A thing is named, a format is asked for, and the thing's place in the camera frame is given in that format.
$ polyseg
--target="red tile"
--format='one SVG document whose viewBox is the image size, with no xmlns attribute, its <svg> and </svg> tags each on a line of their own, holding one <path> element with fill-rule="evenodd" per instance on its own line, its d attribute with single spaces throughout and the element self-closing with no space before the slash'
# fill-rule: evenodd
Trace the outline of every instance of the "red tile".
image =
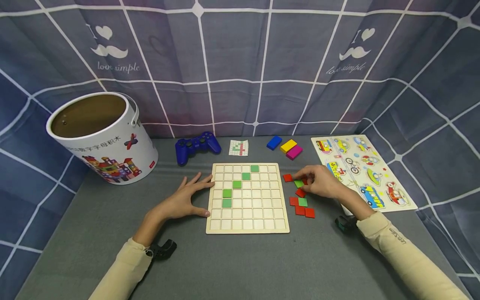
<svg viewBox="0 0 480 300">
<path fill-rule="evenodd" d="M 303 206 L 296 206 L 295 207 L 295 214 L 299 216 L 304 216 L 305 215 L 305 207 Z"/>
<path fill-rule="evenodd" d="M 305 216 L 307 218 L 315 218 L 315 211 L 313 208 L 306 207 L 305 208 Z"/>
<path fill-rule="evenodd" d="M 297 197 L 290 197 L 291 206 L 299 206 L 299 199 Z"/>
<path fill-rule="evenodd" d="M 283 175 L 283 179 L 285 180 L 285 182 L 293 181 L 292 174 Z"/>
<path fill-rule="evenodd" d="M 302 191 L 301 188 L 299 188 L 299 189 L 295 192 L 295 194 L 296 194 L 298 197 L 300 197 L 300 198 L 305 198 L 305 195 L 306 195 L 306 193 L 305 193 L 304 191 Z"/>
</svg>

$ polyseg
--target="white bucket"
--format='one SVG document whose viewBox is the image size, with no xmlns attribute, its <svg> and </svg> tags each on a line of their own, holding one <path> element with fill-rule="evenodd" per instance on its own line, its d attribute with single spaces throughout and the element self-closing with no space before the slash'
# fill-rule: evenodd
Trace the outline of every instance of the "white bucket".
<svg viewBox="0 0 480 300">
<path fill-rule="evenodd" d="M 46 128 L 103 179 L 124 185 L 147 176 L 158 161 L 158 152 L 138 117 L 138 106 L 128 95 L 101 92 L 62 105 Z"/>
</svg>

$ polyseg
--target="gray table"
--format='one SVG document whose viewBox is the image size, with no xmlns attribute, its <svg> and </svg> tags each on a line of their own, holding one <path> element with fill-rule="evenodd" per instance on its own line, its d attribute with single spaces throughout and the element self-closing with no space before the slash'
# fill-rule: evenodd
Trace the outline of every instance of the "gray table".
<svg viewBox="0 0 480 300">
<path fill-rule="evenodd" d="M 320 162 L 309 136 L 295 137 L 304 151 L 294 161 L 267 149 L 269 139 L 249 138 L 249 156 L 240 157 L 228 155 L 230 138 L 219 138 L 221 154 L 199 154 L 182 168 L 175 140 L 155 140 L 158 165 L 126 186 L 90 172 L 17 299 L 87 299 L 147 210 L 172 194 L 184 175 L 209 174 L 215 162 L 277 162 L 282 174 Z M 286 197 L 295 192 L 293 184 L 283 188 Z M 131 299 L 414 298 L 360 234 L 347 236 L 335 227 L 342 213 L 336 203 L 315 200 L 309 201 L 315 219 L 296 216 L 287 206 L 289 234 L 206 235 L 203 218 L 169 221 L 158 242 L 173 239 L 178 248 L 169 260 L 152 264 Z M 208 207 L 208 190 L 199 192 L 194 204 Z M 415 212 L 386 215 L 466 291 Z"/>
</svg>

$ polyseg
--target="blue game controller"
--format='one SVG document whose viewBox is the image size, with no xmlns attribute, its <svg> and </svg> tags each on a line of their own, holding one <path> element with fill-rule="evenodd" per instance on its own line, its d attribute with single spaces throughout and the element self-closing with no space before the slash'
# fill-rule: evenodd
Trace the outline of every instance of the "blue game controller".
<svg viewBox="0 0 480 300">
<path fill-rule="evenodd" d="M 177 164 L 185 166 L 188 162 L 188 157 L 193 156 L 197 151 L 211 150 L 218 154 L 222 151 L 222 147 L 218 144 L 213 133 L 205 131 L 202 135 L 191 138 L 189 140 L 180 139 L 175 144 L 175 152 L 177 153 Z"/>
</svg>

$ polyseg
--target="pink block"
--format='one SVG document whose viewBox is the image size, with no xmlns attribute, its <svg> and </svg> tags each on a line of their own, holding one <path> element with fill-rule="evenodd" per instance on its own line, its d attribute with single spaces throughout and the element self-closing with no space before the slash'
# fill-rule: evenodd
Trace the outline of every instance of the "pink block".
<svg viewBox="0 0 480 300">
<path fill-rule="evenodd" d="M 287 157 L 291 160 L 294 160 L 302 151 L 302 147 L 295 145 L 293 148 L 290 149 L 290 151 L 287 152 Z"/>
</svg>

